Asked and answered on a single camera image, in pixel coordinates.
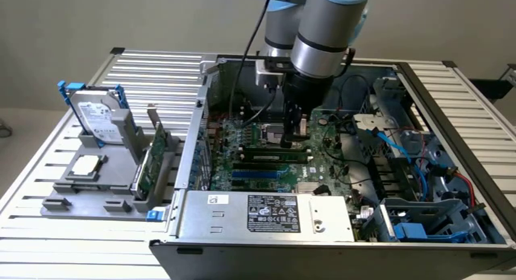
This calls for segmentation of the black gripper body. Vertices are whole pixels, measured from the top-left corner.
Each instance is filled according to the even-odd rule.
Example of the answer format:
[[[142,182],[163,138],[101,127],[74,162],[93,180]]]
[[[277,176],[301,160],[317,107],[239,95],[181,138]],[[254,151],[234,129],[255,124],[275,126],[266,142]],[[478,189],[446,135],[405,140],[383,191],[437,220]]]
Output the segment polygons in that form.
[[[311,110],[322,104],[331,83],[333,76],[317,79],[301,73],[285,74],[282,95],[286,120],[298,120],[302,114],[310,114]]]

